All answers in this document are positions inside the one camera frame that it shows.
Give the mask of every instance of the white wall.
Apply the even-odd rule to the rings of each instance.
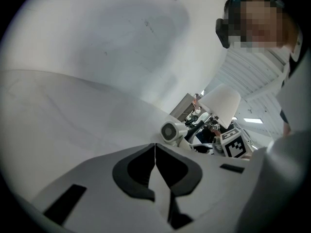
[[[215,20],[225,1],[28,0],[6,34],[1,68],[108,84],[170,113],[224,61]]]
[[[271,137],[253,132],[251,130],[247,130],[247,133],[249,134],[257,148],[267,147],[273,141]]]

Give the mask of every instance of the vr headset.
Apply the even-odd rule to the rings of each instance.
[[[233,32],[235,24],[234,21],[240,20],[239,18],[236,18],[237,16],[232,16],[231,11],[229,9],[239,9],[240,8],[240,2],[241,0],[230,0],[227,8],[225,9],[224,18],[219,18],[216,20],[216,34],[222,44],[222,46],[225,49],[228,49],[230,47],[230,40],[229,36],[234,35]]]

